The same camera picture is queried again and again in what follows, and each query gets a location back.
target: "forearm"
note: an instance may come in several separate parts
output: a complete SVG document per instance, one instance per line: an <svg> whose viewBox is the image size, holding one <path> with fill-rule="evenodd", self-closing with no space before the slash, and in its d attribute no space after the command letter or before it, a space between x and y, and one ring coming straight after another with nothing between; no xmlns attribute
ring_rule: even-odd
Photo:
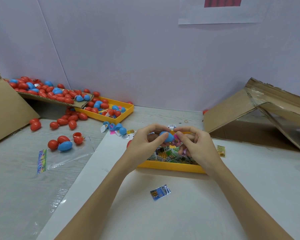
<svg viewBox="0 0 300 240"><path fill-rule="evenodd" d="M293 239L248 193L231 171L220 163L211 175L250 239Z"/></svg>
<svg viewBox="0 0 300 240"><path fill-rule="evenodd" d="M101 233L104 219L120 185L128 173L119 160L55 240L96 239Z"/></svg>

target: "white paper sheet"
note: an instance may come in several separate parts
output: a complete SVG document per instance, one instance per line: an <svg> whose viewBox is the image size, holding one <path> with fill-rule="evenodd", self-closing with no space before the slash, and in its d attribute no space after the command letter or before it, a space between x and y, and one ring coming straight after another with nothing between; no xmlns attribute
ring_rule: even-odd
<svg viewBox="0 0 300 240"><path fill-rule="evenodd" d="M241 0L240 6L231 7L205 7L205 2L180 0L178 24L261 23L270 0Z"/></svg>

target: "left hand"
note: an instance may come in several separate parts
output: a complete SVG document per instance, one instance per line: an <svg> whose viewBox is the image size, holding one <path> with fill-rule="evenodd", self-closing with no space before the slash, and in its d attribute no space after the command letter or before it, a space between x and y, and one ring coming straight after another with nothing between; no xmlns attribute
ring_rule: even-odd
<svg viewBox="0 0 300 240"><path fill-rule="evenodd" d="M164 140L168 138L168 133L163 133L160 136L151 134L151 132L166 131L171 129L160 124L151 124L144 128L138 129L133 140L120 158L122 163L128 167L129 172L132 172L138 165L146 161L157 149L158 146L164 145Z"/></svg>

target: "right hand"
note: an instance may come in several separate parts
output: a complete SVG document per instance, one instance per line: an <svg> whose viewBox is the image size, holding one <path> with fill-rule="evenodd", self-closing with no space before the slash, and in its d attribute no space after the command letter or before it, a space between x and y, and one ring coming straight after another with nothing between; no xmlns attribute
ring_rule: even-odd
<svg viewBox="0 0 300 240"><path fill-rule="evenodd" d="M180 146L179 154L187 149L187 155L202 166L207 174L212 174L215 168L223 163L209 133L193 126L181 126L174 128L173 131L177 132L177 136L183 143Z"/></svg>

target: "blue scratch card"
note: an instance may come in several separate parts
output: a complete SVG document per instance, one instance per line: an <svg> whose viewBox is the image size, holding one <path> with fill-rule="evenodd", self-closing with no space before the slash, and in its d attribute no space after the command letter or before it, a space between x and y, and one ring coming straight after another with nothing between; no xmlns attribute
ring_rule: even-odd
<svg viewBox="0 0 300 240"><path fill-rule="evenodd" d="M165 184L163 186L161 186L160 188L156 188L155 190L150 191L152 198L154 201L156 201L157 199L160 199L168 194L171 193L171 191L169 190L168 186Z"/></svg>

